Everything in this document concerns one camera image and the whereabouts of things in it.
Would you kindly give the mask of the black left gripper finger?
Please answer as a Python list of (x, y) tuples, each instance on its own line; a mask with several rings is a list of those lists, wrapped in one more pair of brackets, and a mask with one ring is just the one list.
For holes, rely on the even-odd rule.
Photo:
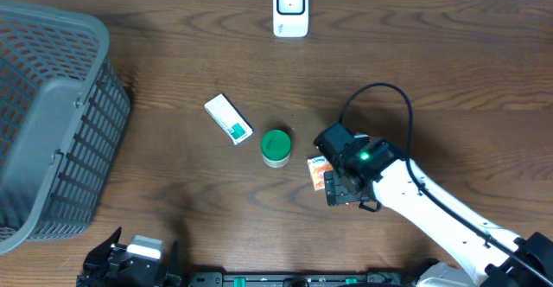
[(171, 248), (171, 256), (168, 265), (168, 273), (174, 277), (182, 278), (182, 268), (179, 256), (179, 245), (175, 241)]
[(92, 249), (86, 256), (86, 264), (103, 264), (111, 254), (111, 250), (118, 243), (122, 227), (119, 227), (107, 240)]

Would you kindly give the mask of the orange juice carton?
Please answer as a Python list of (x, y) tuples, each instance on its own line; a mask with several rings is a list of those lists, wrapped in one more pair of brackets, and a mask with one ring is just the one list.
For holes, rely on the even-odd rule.
[(324, 156), (309, 158), (307, 165), (314, 191), (323, 190), (325, 188), (324, 174), (333, 170), (332, 165)]

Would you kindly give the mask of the green lidded jar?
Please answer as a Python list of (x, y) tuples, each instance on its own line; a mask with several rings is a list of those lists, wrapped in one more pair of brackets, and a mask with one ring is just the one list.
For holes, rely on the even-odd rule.
[(285, 131), (267, 131), (261, 141), (263, 161), (269, 167), (278, 169), (285, 166), (291, 155), (291, 139)]

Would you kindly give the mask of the white green medicine box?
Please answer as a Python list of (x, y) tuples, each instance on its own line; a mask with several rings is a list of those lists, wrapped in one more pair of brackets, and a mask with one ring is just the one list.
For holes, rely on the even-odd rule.
[(251, 125), (224, 93), (206, 102), (204, 108), (234, 145), (242, 143), (254, 133)]

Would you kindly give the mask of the red Top candy bar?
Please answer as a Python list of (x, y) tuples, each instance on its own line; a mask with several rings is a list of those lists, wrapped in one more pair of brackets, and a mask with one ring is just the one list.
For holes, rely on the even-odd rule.
[(366, 135), (366, 134), (360, 134), (360, 133), (356, 134), (356, 135), (354, 136), (354, 138), (355, 138), (355, 139), (365, 139), (365, 140), (367, 140), (368, 142), (370, 142), (370, 141), (372, 140), (372, 138), (371, 138), (370, 136), (368, 136), (368, 135)]

